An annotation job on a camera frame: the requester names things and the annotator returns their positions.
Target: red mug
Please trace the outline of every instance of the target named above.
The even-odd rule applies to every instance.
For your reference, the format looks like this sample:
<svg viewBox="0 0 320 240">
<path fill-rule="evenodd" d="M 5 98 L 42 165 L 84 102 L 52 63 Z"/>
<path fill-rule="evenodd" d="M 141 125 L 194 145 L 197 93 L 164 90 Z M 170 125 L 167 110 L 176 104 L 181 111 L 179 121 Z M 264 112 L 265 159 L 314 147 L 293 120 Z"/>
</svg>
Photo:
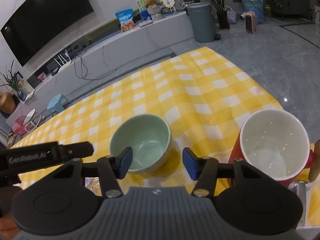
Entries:
<svg viewBox="0 0 320 240">
<path fill-rule="evenodd" d="M 288 187 L 305 168 L 313 165 L 306 129 L 292 114 L 264 109 L 243 123 L 228 163 L 244 159 Z"/>
</svg>

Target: yellow checkered tablecloth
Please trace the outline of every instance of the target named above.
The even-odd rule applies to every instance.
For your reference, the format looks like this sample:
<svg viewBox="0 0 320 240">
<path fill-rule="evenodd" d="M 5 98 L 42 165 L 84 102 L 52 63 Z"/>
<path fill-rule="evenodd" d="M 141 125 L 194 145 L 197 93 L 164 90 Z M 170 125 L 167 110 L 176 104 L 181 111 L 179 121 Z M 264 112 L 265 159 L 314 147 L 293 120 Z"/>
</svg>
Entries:
<svg viewBox="0 0 320 240">
<path fill-rule="evenodd" d="M 199 157 L 211 156 L 226 163 L 244 120 L 262 108 L 281 105 L 232 62 L 203 47 L 136 72 L 83 99 L 15 147 L 50 141 L 89 141 L 94 154 L 84 161 L 93 162 L 109 155 L 111 136 L 122 122 L 137 114 L 157 114 L 166 119 L 172 130 L 173 147 L 168 161 L 151 174 L 128 174 L 119 183 L 124 191 L 128 186 L 163 185 L 185 186 L 190 192 L 194 182 L 182 164 L 182 149 L 190 147 Z M 22 187 L 54 169 L 20 175 Z M 219 179 L 215 194 L 227 186 L 226 179 Z M 314 196 L 310 203 L 317 205 L 318 194 Z M 316 217 L 309 211 L 309 224 L 320 224 Z"/>
</svg>

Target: television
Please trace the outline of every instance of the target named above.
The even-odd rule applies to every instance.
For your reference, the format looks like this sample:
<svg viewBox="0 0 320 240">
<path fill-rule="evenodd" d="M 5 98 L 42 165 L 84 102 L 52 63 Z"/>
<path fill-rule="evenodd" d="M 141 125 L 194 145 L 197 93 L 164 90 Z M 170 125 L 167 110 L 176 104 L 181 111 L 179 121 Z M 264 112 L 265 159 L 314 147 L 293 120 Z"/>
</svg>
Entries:
<svg viewBox="0 0 320 240">
<path fill-rule="evenodd" d="M 51 39 L 91 12 L 89 0 L 26 0 L 1 33 L 24 66 Z"/>
</svg>

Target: trash can lid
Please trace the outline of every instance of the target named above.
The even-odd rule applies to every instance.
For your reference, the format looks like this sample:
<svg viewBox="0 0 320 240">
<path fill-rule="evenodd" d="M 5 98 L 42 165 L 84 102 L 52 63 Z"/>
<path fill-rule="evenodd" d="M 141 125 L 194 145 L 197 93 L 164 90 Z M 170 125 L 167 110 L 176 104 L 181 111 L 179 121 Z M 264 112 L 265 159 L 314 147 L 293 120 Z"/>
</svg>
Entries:
<svg viewBox="0 0 320 240">
<path fill-rule="evenodd" d="M 211 8 L 211 3 L 207 2 L 207 1 L 190 3 L 187 6 L 188 11 L 201 10 L 201 9 L 207 9 L 207 8 Z"/>
</svg>

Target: gray trash can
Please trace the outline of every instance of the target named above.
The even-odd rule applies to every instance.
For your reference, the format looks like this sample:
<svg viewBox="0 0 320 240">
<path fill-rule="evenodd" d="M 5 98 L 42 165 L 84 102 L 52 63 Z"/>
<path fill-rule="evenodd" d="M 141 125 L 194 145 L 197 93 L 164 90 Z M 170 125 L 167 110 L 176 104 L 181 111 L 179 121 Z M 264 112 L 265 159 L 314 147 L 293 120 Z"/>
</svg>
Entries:
<svg viewBox="0 0 320 240">
<path fill-rule="evenodd" d="M 217 31 L 211 15 L 211 3 L 206 1 L 191 3 L 187 9 L 195 40 L 198 42 L 214 41 Z"/>
</svg>

